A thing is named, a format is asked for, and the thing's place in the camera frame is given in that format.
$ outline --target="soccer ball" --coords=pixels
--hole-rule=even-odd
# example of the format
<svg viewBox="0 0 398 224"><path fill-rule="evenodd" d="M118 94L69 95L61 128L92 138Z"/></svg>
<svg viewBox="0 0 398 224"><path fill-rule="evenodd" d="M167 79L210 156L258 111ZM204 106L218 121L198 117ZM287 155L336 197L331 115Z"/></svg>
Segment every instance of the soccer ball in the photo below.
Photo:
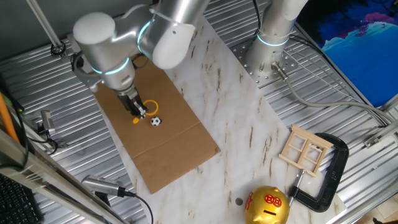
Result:
<svg viewBox="0 0 398 224"><path fill-rule="evenodd" d="M158 126L158 125L161 124L161 122L162 122L162 120L159 117L153 117L150 120L150 124L153 125L153 126Z"/></svg>

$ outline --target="miniature window frame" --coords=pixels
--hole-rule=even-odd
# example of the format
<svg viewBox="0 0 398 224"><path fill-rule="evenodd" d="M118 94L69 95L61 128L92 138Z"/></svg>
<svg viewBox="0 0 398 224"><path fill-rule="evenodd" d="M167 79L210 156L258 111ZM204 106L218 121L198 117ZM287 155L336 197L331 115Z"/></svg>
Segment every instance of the miniature window frame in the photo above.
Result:
<svg viewBox="0 0 398 224"><path fill-rule="evenodd" d="M299 138L303 140L303 144L301 147L297 147L293 144L293 141ZM332 143L318 137L311 132L300 128L299 126L293 124L292 125L292 133L290 134L289 139L286 142L286 145L283 151L279 154L279 157L283 159L285 162L292 164L294 167L299 169L305 169L308 174L313 177L317 177L316 173L319 169L319 166L327 152L333 146ZM295 150L299 152L298 158L296 161L293 161L287 157L289 150ZM315 158L309 155L309 152L317 152L318 156ZM309 162L313 164L313 169L309 169L303 165L304 162Z"/></svg>

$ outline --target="marble surface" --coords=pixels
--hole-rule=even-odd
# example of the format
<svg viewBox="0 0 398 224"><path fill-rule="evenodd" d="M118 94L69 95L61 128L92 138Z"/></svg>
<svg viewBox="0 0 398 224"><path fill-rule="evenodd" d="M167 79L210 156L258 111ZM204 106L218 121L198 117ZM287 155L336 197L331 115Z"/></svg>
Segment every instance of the marble surface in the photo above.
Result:
<svg viewBox="0 0 398 224"><path fill-rule="evenodd" d="M151 206L154 223L244 223L244 204L236 205L237 198L245 201L261 185L288 192L298 170L278 154L289 130L204 17L185 60L166 74L221 153L151 195L105 117L137 194ZM316 195L322 182L321 174L306 175L300 188ZM294 202L287 223L322 224L345 209L337 195L324 213Z"/></svg>

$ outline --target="metal table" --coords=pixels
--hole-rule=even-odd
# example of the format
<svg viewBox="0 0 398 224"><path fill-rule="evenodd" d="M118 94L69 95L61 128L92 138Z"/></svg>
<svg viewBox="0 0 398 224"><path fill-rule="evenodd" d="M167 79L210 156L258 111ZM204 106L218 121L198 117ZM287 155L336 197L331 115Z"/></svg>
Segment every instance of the metal table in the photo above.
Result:
<svg viewBox="0 0 398 224"><path fill-rule="evenodd" d="M264 3L264 0L259 1L260 10ZM257 27L250 0L214 0L205 17L231 50L237 50L235 52L248 44L245 41L252 38ZM70 44L68 40L64 42L70 56ZM366 101L344 75L339 75L313 49L290 40L286 51L298 61L289 77L298 94L305 99L331 102L352 100L352 97ZM61 166L78 180L95 174L118 179L134 191L96 100L74 76L69 59L51 56L48 45L0 62L0 71L14 97L25 106L26 119L38 123L40 110L51 111L57 127L53 138L66 141L68 145L67 149L53 155ZM350 218L345 223L353 222L398 191L391 185L398 178L396 139L385 138L368 149L365 140L380 130L380 124L368 111L351 106L310 108L301 105L278 78L261 86L261 90L286 126L295 123L313 133L334 134L348 144L350 157L338 189L338 195L348 209L335 220L346 215ZM396 113L397 109L391 106L391 113ZM325 156L320 168L322 172L331 157L331 154ZM45 223L88 223L41 195L35 197L45 215ZM110 202L123 218L147 223L138 200L112 197Z"/></svg>

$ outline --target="brown cardboard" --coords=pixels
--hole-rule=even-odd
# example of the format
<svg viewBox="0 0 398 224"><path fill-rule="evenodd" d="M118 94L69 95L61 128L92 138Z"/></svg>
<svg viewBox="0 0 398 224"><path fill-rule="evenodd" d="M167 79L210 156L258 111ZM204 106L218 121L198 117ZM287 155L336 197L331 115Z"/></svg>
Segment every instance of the brown cardboard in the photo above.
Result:
<svg viewBox="0 0 398 224"><path fill-rule="evenodd" d="M95 97L153 194L220 150L163 70L148 62L136 70L135 84L143 101L159 104L159 126L150 124L150 116L133 124L113 90L102 84Z"/></svg>

